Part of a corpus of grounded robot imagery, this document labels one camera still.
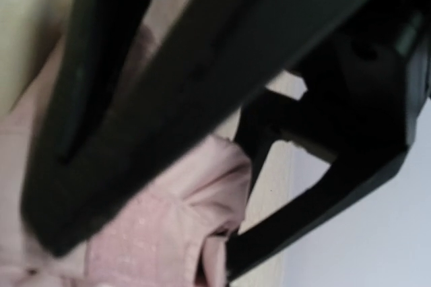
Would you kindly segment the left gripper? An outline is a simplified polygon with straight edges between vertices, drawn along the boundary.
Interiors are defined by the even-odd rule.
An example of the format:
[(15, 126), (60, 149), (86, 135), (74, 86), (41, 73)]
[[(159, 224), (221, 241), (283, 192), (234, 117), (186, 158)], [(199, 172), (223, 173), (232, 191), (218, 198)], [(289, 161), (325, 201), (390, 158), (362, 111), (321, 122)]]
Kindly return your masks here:
[(288, 131), (322, 150), (406, 150), (430, 93), (430, 0), (292, 0), (306, 92)]

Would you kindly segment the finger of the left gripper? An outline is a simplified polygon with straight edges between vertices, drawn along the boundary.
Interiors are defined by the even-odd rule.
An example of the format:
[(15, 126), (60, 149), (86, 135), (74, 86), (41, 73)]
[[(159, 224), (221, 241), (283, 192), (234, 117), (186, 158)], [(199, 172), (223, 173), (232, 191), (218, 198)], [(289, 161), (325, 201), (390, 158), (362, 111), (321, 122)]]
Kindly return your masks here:
[(243, 106), (235, 141), (258, 177), (279, 140), (330, 164), (305, 192), (227, 244), (235, 280), (393, 178), (414, 139), (414, 112), (404, 89), (367, 93), (356, 102), (341, 82), (308, 83), (298, 100), (265, 90)]
[(367, 0), (190, 0), (130, 93), (111, 108), (150, 2), (73, 2), (21, 203), (26, 227), (56, 257), (98, 232)]

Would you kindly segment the pink folding umbrella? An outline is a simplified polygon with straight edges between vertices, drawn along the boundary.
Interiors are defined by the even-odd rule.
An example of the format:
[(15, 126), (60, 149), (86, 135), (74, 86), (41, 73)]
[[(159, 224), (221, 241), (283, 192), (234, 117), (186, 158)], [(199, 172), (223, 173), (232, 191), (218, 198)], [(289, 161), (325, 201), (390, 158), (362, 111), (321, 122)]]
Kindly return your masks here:
[(223, 286), (226, 240), (244, 220), (249, 157), (207, 136), (68, 256), (50, 256), (18, 210), (31, 135), (57, 76), (64, 43), (1, 120), (2, 286)]

